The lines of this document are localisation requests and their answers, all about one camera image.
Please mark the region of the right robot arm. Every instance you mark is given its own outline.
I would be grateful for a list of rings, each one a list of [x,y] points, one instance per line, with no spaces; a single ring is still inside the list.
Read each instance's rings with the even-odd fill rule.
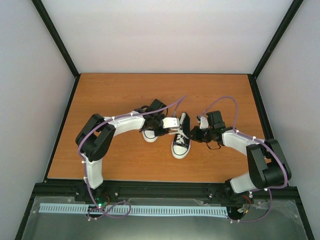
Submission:
[[[245,192],[267,188],[284,188],[292,177],[291,169],[276,139],[264,140],[226,127],[220,111],[197,116],[198,126],[190,138],[199,143],[217,142],[219,147],[232,148],[247,157],[248,172],[225,181],[220,194],[228,202]]]

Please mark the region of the black sneaker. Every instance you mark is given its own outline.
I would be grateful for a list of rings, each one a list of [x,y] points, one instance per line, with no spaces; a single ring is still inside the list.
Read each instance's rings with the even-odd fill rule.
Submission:
[[[158,139],[155,132],[151,129],[143,130],[142,137],[147,143],[154,143]]]
[[[179,127],[173,132],[174,138],[171,144],[171,153],[176,159],[183,159],[190,151],[190,127],[190,117],[183,112],[179,119]]]

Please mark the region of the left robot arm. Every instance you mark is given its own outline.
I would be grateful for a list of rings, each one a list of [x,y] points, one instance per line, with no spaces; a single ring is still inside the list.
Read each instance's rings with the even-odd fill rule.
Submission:
[[[100,186],[102,176],[102,161],[107,154],[113,137],[133,130],[152,129],[157,135],[166,134],[170,129],[178,127],[176,117],[165,117],[162,112],[170,106],[156,110],[154,106],[146,110],[137,108],[123,115],[103,117],[93,114],[76,137],[78,154],[84,164],[84,182],[88,185],[86,195],[92,201],[103,198],[104,188]]]

